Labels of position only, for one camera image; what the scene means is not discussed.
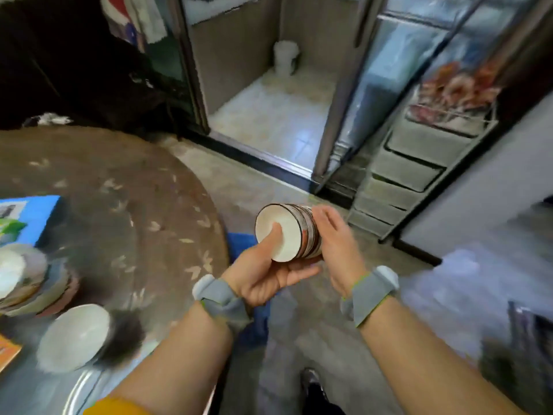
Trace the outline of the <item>hanging clothes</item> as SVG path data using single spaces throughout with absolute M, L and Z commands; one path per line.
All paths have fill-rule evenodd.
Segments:
M 100 0 L 100 5 L 111 34 L 143 54 L 169 34 L 164 0 Z

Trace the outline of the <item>person's left hand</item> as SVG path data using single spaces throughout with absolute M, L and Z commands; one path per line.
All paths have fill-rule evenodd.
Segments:
M 322 257 L 295 259 L 288 263 L 261 263 L 259 243 L 245 250 L 225 270 L 221 279 L 250 307 L 265 304 L 280 290 L 318 274 Z

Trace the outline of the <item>person's right hand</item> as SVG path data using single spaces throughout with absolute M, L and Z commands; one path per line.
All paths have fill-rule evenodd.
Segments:
M 328 266 L 331 282 L 342 298 L 351 295 L 354 285 L 369 274 L 352 230 L 347 225 L 347 245 L 330 258 L 323 258 Z

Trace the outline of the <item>metal tray rim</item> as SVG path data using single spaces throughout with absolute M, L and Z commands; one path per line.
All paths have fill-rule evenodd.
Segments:
M 105 376 L 105 369 L 83 369 L 71 389 L 63 406 L 61 415 L 82 415 L 89 407 L 93 398 L 98 395 L 97 389 Z

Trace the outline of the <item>black shoe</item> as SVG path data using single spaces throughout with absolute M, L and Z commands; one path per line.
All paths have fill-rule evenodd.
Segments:
M 304 397 L 302 415 L 346 415 L 338 405 L 329 401 L 316 370 L 304 368 L 300 373 L 300 384 Z

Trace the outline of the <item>stack of striped small bowls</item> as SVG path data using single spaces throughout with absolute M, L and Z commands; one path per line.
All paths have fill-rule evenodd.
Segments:
M 311 206 L 293 203 L 266 205 L 255 219 L 254 231 L 258 242 L 266 238 L 274 223 L 281 227 L 281 241 L 272 253 L 273 261 L 288 263 L 322 254 L 322 237 L 316 227 Z

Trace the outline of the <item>person's left forearm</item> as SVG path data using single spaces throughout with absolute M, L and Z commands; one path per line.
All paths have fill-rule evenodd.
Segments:
M 151 415 L 202 415 L 232 343 L 225 322 L 196 301 L 109 397 L 134 402 Z

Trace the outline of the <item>sliding glass door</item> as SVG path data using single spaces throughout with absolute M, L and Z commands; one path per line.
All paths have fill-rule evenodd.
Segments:
M 353 36 L 311 179 L 352 197 L 358 173 L 345 164 L 369 155 L 377 132 L 416 78 L 439 61 L 476 65 L 538 0 L 359 0 Z

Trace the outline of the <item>grey drawer unit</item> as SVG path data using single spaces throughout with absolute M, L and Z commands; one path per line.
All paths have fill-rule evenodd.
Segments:
M 389 237 L 498 124 L 497 106 L 482 113 L 439 111 L 435 124 L 409 110 L 384 138 L 359 187 L 347 222 Z

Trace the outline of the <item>grey right wristband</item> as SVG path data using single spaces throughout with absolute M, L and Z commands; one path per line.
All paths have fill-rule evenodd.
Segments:
M 348 298 L 341 300 L 341 313 L 359 328 L 381 302 L 396 295 L 399 288 L 398 274 L 387 266 L 377 266 L 354 285 Z

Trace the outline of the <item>stack of round plates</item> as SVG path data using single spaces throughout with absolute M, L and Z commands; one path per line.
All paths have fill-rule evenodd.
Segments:
M 50 261 L 27 244 L 0 247 L 0 316 L 54 315 L 78 290 L 78 274 L 66 258 Z

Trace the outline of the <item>blue stool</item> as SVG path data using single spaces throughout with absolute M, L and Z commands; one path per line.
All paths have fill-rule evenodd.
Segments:
M 256 237 L 250 234 L 229 232 L 226 237 L 231 263 L 234 263 L 242 252 L 257 244 Z M 237 336 L 236 349 L 238 351 L 266 346 L 269 337 L 270 313 L 271 301 L 259 307 L 254 307 L 252 321 Z

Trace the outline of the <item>yellow sleeve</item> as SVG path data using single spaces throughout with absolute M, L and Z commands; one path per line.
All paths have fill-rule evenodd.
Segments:
M 151 415 L 134 402 L 122 398 L 105 397 L 84 410 L 82 415 Z

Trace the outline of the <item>grey wristband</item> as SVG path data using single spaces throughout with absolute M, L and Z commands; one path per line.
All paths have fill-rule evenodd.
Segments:
M 206 274 L 194 284 L 192 296 L 213 318 L 222 320 L 233 336 L 239 335 L 251 322 L 246 304 L 224 280 Z
M 387 266 L 377 266 L 354 285 L 348 298 L 341 300 L 341 313 L 359 328 L 381 302 L 396 295 L 399 288 L 398 274 Z

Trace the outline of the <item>blue printed box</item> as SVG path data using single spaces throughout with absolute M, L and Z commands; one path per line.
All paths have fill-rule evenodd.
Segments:
M 60 199 L 59 195 L 0 199 L 0 247 L 37 247 Z

